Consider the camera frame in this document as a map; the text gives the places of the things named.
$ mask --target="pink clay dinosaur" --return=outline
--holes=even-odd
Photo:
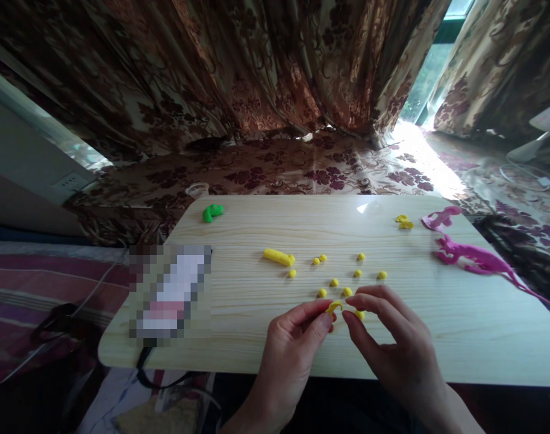
[[[492,252],[481,247],[476,247],[469,244],[458,244],[453,242],[448,235],[443,234],[443,236],[445,238],[440,238],[437,241],[442,246],[440,250],[443,250],[445,252],[439,252],[439,257],[446,264],[456,264],[461,256],[465,256],[466,258],[473,260],[477,264],[477,266],[466,265],[464,267],[466,271],[474,272],[477,274],[493,274],[503,272],[507,273],[509,276],[509,280],[518,288],[522,289],[528,294],[539,298],[540,300],[545,301],[546,303],[550,303],[549,300],[546,300],[542,296],[536,294],[531,289],[519,283],[510,265],[508,265],[508,263],[505,262],[503,259],[498,258]]]
[[[461,214],[461,208],[451,206],[446,207],[443,211],[431,213],[428,216],[423,217],[421,221],[427,229],[441,232],[443,229],[442,224],[448,227],[451,226],[450,216],[459,214]]]

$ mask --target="floral curtain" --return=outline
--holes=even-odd
[[[434,128],[525,141],[550,106],[550,0],[477,0],[431,97]]]
[[[118,164],[329,123],[381,147],[448,5],[6,0],[0,71]]]

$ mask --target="electrical outlet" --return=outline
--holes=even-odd
[[[63,193],[71,194],[80,191],[88,184],[90,184],[90,181],[86,180],[76,172],[72,172],[53,184],[52,188]]]

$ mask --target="striped blanket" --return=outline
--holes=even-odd
[[[30,334],[53,307],[82,303],[110,266],[71,257],[0,255],[0,372],[13,369],[36,348]],[[78,316],[104,329],[126,299],[128,283],[128,267],[116,265]],[[68,351],[67,345],[52,345],[25,370]]]

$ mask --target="black cable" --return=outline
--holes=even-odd
[[[158,386],[152,383],[146,376],[146,373],[144,372],[144,365],[146,363],[146,359],[148,358],[148,356],[150,356],[151,352],[152,352],[152,347],[144,347],[140,352],[140,356],[138,357],[138,363],[136,364],[136,369],[138,369],[138,374],[136,374],[136,378],[138,378],[138,381],[140,382],[140,384],[146,387],[147,389],[158,389],[158,390],[168,389],[170,387],[176,386],[179,383],[182,383],[183,381],[195,375],[193,371],[188,371],[185,375],[183,375],[178,380],[170,383],[167,386]]]

